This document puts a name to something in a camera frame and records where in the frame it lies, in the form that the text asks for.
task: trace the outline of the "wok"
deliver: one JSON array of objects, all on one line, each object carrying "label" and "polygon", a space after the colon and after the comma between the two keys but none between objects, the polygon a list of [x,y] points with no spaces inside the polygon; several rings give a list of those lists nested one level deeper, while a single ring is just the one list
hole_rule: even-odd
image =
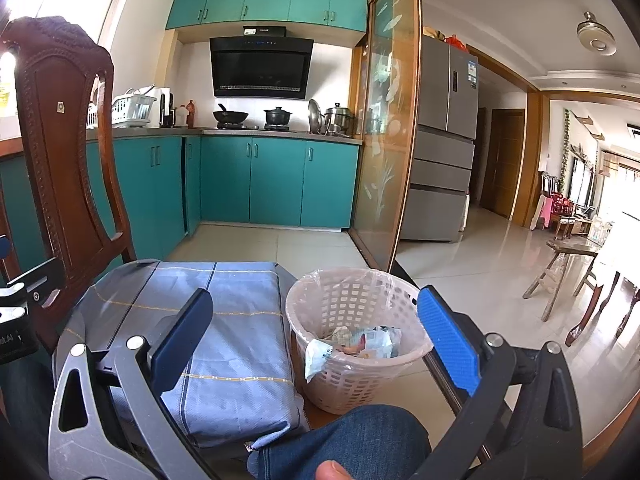
[{"label": "wok", "polygon": [[224,124],[240,124],[244,121],[249,114],[244,112],[229,112],[226,108],[218,103],[218,106],[222,108],[221,112],[213,112],[213,116],[219,123]]}]

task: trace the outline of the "silver refrigerator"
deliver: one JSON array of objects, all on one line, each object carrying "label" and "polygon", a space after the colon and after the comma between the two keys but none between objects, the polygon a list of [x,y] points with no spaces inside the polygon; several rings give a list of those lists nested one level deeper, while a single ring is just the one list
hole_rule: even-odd
[{"label": "silver refrigerator", "polygon": [[418,127],[400,237],[458,241],[478,120],[478,58],[422,37]]}]

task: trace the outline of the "hand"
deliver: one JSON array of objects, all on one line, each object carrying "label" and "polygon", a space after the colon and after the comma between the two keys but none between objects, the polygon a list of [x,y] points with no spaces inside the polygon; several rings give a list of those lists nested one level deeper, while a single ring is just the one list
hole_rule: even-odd
[{"label": "hand", "polygon": [[353,478],[336,461],[327,460],[316,469],[316,480],[353,480]]}]

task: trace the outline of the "pot lid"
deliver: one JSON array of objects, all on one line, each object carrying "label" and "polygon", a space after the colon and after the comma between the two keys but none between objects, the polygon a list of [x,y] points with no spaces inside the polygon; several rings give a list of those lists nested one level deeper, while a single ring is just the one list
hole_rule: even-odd
[{"label": "pot lid", "polygon": [[327,108],[327,110],[324,112],[327,115],[333,114],[333,115],[347,115],[349,117],[351,117],[353,114],[351,113],[351,110],[349,110],[347,107],[344,106],[340,106],[340,103],[336,103],[335,106],[333,108]]},{"label": "pot lid", "polygon": [[274,114],[290,114],[291,112],[287,112],[286,110],[283,110],[281,106],[276,106],[273,110],[265,110],[265,112],[269,113],[272,112]]}]

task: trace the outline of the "black pot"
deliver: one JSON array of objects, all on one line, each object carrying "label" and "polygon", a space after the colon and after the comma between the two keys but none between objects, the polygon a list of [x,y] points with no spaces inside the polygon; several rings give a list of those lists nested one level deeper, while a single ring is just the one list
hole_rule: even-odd
[{"label": "black pot", "polygon": [[228,112],[222,104],[218,103],[218,106],[222,108],[221,112],[213,112],[213,116],[219,123],[223,124],[240,124],[244,121],[249,114],[244,112]]},{"label": "black pot", "polygon": [[276,106],[274,110],[265,110],[264,112],[266,114],[267,124],[274,124],[276,126],[286,126],[291,117],[291,112],[287,112],[279,106]]}]

